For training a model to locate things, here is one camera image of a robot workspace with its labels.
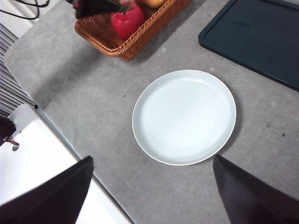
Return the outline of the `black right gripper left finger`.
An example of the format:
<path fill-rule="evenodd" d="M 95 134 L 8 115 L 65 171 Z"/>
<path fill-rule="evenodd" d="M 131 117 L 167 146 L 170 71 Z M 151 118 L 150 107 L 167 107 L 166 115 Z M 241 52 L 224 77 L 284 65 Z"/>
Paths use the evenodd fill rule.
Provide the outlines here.
<path fill-rule="evenodd" d="M 93 175 L 93 158 L 85 157 L 52 179 L 3 204 L 2 224 L 74 224 Z"/>

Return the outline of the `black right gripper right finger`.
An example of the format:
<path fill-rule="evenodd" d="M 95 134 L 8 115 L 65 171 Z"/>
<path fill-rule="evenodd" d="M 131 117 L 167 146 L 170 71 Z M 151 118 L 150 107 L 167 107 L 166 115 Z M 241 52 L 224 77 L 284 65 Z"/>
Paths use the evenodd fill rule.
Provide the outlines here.
<path fill-rule="evenodd" d="M 297 199 L 266 184 L 221 155 L 213 161 L 218 192 L 233 224 L 297 224 Z"/>

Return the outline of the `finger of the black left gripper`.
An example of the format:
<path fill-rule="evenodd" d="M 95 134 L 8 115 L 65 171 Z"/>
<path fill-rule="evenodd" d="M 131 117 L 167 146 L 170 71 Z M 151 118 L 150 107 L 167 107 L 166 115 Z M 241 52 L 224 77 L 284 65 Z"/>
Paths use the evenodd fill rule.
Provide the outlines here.
<path fill-rule="evenodd" d="M 119 5 L 111 0 L 78 0 L 75 16 L 83 19 L 99 14 L 119 11 Z"/>

